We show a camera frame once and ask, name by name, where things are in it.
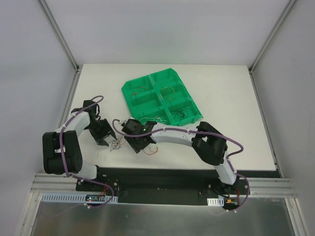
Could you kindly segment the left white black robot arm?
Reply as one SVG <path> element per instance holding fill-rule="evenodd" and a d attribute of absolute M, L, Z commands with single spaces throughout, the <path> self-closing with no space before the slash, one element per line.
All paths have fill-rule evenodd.
<path fill-rule="evenodd" d="M 104 179 L 99 176 L 99 166 L 83 160 L 78 137 L 88 130 L 98 146 L 108 147 L 116 134 L 107 119 L 100 118 L 99 105 L 85 100 L 81 108 L 71 111 L 69 119 L 57 130 L 42 136 L 43 168 L 47 174 L 76 176 L 87 180 L 87 186 L 99 191 Z"/>

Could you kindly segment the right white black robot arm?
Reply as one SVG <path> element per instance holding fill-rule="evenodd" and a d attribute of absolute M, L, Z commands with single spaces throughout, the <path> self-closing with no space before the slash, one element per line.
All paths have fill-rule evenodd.
<path fill-rule="evenodd" d="M 156 121 L 142 124 L 138 120 L 129 118 L 122 123 L 122 133 L 136 153 L 150 144 L 159 143 L 171 143 L 193 148 L 203 162 L 215 167 L 222 190 L 225 193 L 233 194 L 239 188 L 237 171 L 228 160 L 227 142 L 239 146 L 238 152 L 243 151 L 243 146 L 224 136 L 205 121 L 201 121 L 196 127 L 179 127 Z"/>

